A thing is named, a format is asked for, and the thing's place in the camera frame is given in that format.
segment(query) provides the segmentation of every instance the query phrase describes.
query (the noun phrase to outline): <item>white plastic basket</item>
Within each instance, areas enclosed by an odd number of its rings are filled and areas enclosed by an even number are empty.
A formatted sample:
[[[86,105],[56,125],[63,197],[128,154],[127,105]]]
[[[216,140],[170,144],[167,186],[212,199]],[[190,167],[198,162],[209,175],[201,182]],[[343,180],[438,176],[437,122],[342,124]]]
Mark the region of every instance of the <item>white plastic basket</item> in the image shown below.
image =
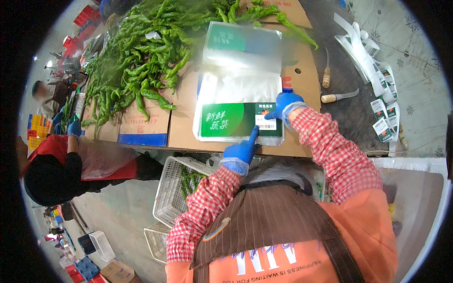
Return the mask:
[[[188,173],[195,170],[209,176],[215,172],[215,169],[191,157],[167,157],[154,201],[153,216],[170,228],[175,225],[174,219],[187,211],[181,192],[182,165],[187,167]]]
[[[144,228],[149,251],[153,258],[162,263],[167,263],[167,237],[170,228],[161,222],[156,222],[148,228]]]
[[[90,233],[89,236],[102,260],[109,262],[116,257],[104,232],[95,231]]]

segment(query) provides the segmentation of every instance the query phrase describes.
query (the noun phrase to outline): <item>red checkered sleeve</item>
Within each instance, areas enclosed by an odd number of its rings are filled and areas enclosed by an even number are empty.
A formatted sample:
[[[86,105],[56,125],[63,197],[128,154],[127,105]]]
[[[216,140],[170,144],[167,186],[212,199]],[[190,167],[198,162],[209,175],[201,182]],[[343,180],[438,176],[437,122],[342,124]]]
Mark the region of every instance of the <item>red checkered sleeve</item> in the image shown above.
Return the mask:
[[[313,160],[326,170],[333,201],[341,204],[367,189],[382,189],[379,172],[365,153],[338,132],[330,114],[304,109],[291,126],[299,132],[301,144],[311,148]]]
[[[188,211],[175,219],[167,237],[167,262],[192,261],[195,246],[206,229],[230,204],[241,181],[224,166],[200,181],[187,197]]]

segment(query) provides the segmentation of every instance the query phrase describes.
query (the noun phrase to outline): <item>knife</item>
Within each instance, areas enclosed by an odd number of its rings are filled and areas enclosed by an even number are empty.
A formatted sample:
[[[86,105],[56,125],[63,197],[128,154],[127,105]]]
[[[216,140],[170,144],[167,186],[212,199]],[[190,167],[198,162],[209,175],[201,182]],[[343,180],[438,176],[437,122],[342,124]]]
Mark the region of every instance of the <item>knife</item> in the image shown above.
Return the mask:
[[[321,97],[321,101],[323,103],[336,102],[336,101],[341,100],[343,98],[354,97],[357,94],[359,94],[359,88],[357,88],[356,91],[349,92],[349,93],[324,95],[324,96]]]
[[[327,55],[327,64],[326,64],[326,68],[324,69],[323,88],[329,88],[329,86],[330,86],[329,51],[327,50],[327,48],[326,48],[326,55]]]

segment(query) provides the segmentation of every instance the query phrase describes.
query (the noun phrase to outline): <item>wooden knife handle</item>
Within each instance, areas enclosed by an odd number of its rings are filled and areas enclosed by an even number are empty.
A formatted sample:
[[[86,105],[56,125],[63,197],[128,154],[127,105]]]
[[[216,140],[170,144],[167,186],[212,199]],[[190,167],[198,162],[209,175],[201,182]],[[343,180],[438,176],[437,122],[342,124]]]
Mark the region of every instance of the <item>wooden knife handle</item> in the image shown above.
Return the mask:
[[[323,76],[323,88],[329,88],[330,86],[330,68],[324,70]]]
[[[322,96],[321,101],[323,103],[335,102],[335,101],[337,101],[337,97],[335,96],[335,94],[328,94],[328,95]]]

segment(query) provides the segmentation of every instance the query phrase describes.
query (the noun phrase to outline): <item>black hat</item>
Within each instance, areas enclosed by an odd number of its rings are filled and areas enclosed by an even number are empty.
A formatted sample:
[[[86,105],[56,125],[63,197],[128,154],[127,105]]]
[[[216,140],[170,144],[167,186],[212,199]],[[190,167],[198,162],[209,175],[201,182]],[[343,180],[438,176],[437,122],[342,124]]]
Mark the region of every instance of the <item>black hat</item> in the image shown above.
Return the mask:
[[[41,81],[36,81],[34,84],[33,84],[33,88],[31,89],[31,96],[34,96],[37,88],[38,88],[38,85]]]

